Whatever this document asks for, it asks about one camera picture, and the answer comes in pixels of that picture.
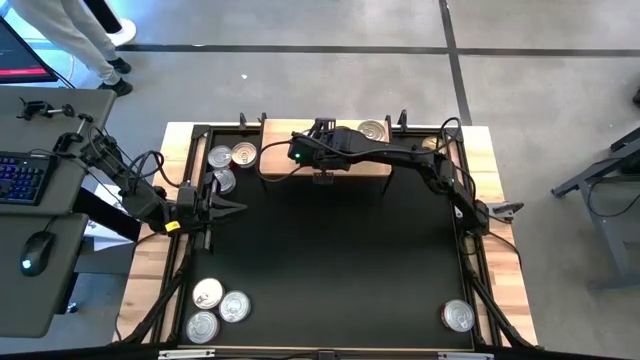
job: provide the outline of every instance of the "gray floor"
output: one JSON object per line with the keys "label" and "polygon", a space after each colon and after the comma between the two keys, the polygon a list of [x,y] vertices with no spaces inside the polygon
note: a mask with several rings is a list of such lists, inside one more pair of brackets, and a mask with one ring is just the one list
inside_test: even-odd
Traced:
{"label": "gray floor", "polygon": [[[138,25],[135,41],[143,44],[446,46],[437,0],[111,3]],[[449,0],[449,9],[458,47],[640,49],[636,0]],[[70,71],[67,56],[41,53]],[[241,111],[379,118],[406,108],[413,124],[459,112],[447,55],[123,56],[134,66],[127,80],[135,90],[117,101],[108,127],[130,153],[158,149],[169,121],[235,121]],[[526,204],[514,231],[540,344],[640,357],[640,292],[587,291],[609,265],[578,194],[549,194],[639,126],[630,97],[640,86],[640,58],[461,56],[460,63],[471,120],[490,127],[505,193]],[[99,83],[81,64],[73,82]],[[56,320],[41,340],[0,339],[1,351],[108,342],[124,282],[97,275],[83,282],[74,297],[86,299],[85,311]],[[69,325],[58,327],[62,321]]]}

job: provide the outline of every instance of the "monitor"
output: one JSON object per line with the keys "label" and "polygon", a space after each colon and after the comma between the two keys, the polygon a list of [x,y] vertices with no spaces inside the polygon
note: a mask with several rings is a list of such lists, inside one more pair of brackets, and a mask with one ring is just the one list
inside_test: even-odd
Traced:
{"label": "monitor", "polygon": [[0,17],[0,84],[53,81],[53,70]]}

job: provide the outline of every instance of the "black shoe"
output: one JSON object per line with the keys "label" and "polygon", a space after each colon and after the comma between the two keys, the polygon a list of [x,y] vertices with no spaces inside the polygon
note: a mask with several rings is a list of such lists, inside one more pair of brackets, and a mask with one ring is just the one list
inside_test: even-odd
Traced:
{"label": "black shoe", "polygon": [[120,79],[120,81],[118,81],[115,85],[107,85],[105,83],[102,83],[102,85],[98,86],[98,89],[113,90],[116,92],[116,95],[120,97],[130,93],[133,90],[133,86],[123,79]]}
{"label": "black shoe", "polygon": [[122,60],[122,58],[117,58],[113,61],[107,61],[109,65],[113,66],[117,72],[120,74],[128,74],[131,72],[131,65],[129,65],[126,61]]}

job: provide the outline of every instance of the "can lid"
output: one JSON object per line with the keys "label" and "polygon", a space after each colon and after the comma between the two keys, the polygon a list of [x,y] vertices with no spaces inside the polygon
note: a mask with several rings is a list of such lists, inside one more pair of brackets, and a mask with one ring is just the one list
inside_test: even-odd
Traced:
{"label": "can lid", "polygon": [[223,194],[233,190],[236,186],[236,177],[229,169],[216,169],[213,171],[213,176],[220,183],[220,192]]}
{"label": "can lid", "polygon": [[216,317],[208,311],[200,311],[189,318],[187,336],[196,344],[204,344],[213,339],[220,329]]}
{"label": "can lid", "polygon": [[258,152],[250,142],[241,142],[231,150],[231,159],[238,165],[251,164],[255,161]]}
{"label": "can lid", "polygon": [[226,167],[231,162],[231,149],[224,145],[216,146],[209,151],[207,160],[216,169]]}
{"label": "can lid", "polygon": [[[438,143],[438,138],[436,136],[427,136],[426,138],[424,138],[424,140],[422,140],[422,147],[435,150],[436,143]],[[442,144],[443,144],[443,141],[441,140],[438,146],[442,146]],[[439,152],[441,153],[445,153],[446,151],[447,151],[446,147],[443,147],[442,149],[439,150]]]}
{"label": "can lid", "polygon": [[230,323],[243,320],[251,311],[251,302],[241,291],[231,291],[220,303],[220,317]]}
{"label": "can lid", "polygon": [[457,332],[469,331],[475,324],[471,305],[462,300],[451,300],[444,304],[442,320],[445,325]]}
{"label": "can lid", "polygon": [[374,120],[367,120],[360,123],[360,125],[358,125],[358,131],[363,133],[367,139],[381,141],[385,138],[384,126]]}
{"label": "can lid", "polygon": [[193,302],[200,309],[211,309],[218,305],[224,295],[220,281],[214,278],[200,280],[193,288]]}

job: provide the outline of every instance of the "wooden platform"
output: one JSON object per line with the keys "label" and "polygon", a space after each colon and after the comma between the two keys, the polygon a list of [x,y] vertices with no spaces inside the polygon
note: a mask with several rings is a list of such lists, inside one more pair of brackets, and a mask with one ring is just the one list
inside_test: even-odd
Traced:
{"label": "wooden platform", "polygon": [[[196,124],[203,123],[174,122],[167,124],[161,151],[166,159],[165,170],[169,178],[173,179],[173,181],[182,179],[189,151],[191,131],[193,125]],[[465,151],[469,170],[478,187],[477,197],[484,202],[503,201],[504,195],[502,193],[498,167],[493,153],[489,128],[482,126],[463,127],[462,132],[465,140]],[[201,157],[205,155],[204,142],[199,145],[196,155],[198,159],[201,159]],[[195,174],[199,173],[199,170],[196,166],[194,176],[192,176],[192,182],[196,181]],[[161,176],[156,176],[153,183],[154,185],[164,186],[165,189],[167,189],[168,197],[175,199],[177,190],[165,184]],[[513,233],[511,232],[510,225],[491,220],[491,230],[513,243]],[[141,232],[141,237],[149,233],[149,229],[144,227]],[[186,239],[183,239],[180,242],[178,259],[182,258],[185,244]],[[517,256],[509,247],[491,236],[484,238],[484,247],[496,302],[520,334],[529,342],[537,343]],[[140,244],[136,249],[118,318],[118,328],[123,337],[126,337],[133,331],[158,297],[168,249],[169,238],[166,236],[155,236]],[[171,302],[167,306],[161,336],[163,340],[166,339],[171,329],[175,300],[176,294],[174,294]],[[490,343],[486,310],[479,299],[477,299],[477,302],[479,304],[478,311],[482,334],[487,342]],[[508,344],[504,338],[503,343],[505,345]]]}
{"label": "wooden platform", "polygon": [[[291,139],[291,132],[302,133],[309,130],[314,124],[313,119],[269,119],[264,124],[262,137],[262,147],[268,146],[278,141]],[[336,120],[336,126],[344,126],[350,129],[357,129],[365,120]],[[378,121],[386,131],[385,138],[381,141],[388,142],[389,128],[386,121]],[[265,175],[285,175],[298,167],[296,163],[287,157],[288,145],[272,146],[264,152],[260,160],[260,172]],[[303,168],[294,175],[311,175],[317,170]],[[391,173],[391,166],[380,163],[363,161],[354,164],[349,172],[343,170],[333,171],[336,176],[388,176]]]}

